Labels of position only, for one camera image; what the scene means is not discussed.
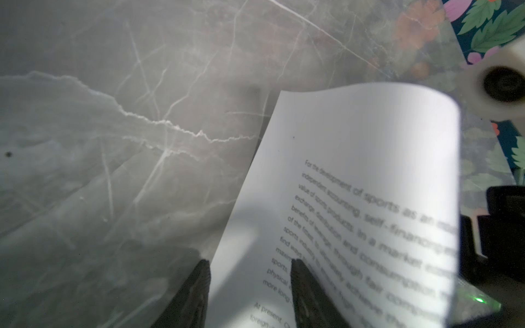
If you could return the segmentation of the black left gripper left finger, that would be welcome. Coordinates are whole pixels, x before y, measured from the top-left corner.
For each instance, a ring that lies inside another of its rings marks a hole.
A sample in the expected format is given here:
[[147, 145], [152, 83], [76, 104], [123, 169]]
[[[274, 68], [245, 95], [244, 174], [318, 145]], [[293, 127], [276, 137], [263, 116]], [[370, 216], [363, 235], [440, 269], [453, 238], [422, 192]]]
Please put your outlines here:
[[208, 260], [200, 260], [151, 328], [203, 328], [211, 285]]

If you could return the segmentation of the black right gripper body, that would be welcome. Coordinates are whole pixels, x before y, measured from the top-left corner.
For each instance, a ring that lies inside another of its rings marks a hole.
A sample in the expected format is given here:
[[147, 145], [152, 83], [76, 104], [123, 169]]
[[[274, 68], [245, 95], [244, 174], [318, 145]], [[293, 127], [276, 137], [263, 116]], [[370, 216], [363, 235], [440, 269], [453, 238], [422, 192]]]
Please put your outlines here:
[[477, 217], [483, 260], [475, 251], [470, 217], [460, 216], [459, 275], [470, 283], [492, 269], [524, 282], [524, 187], [499, 186], [486, 191], [488, 214]]

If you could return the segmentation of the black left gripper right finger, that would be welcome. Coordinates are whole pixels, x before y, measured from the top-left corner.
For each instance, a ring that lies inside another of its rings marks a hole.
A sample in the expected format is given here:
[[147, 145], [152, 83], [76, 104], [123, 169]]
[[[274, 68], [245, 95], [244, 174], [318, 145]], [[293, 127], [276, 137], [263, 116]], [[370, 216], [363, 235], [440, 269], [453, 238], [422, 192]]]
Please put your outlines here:
[[295, 322], [299, 328], [350, 328], [306, 264], [291, 261]]

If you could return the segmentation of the white printed paper sheet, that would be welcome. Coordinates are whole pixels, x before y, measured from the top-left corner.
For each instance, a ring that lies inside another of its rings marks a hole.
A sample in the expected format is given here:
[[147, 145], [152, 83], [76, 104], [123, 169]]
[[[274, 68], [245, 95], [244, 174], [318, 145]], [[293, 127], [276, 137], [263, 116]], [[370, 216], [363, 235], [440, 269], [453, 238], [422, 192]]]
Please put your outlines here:
[[303, 264], [351, 327], [445, 327], [460, 110], [406, 83], [281, 92], [211, 263], [208, 327], [297, 327]]

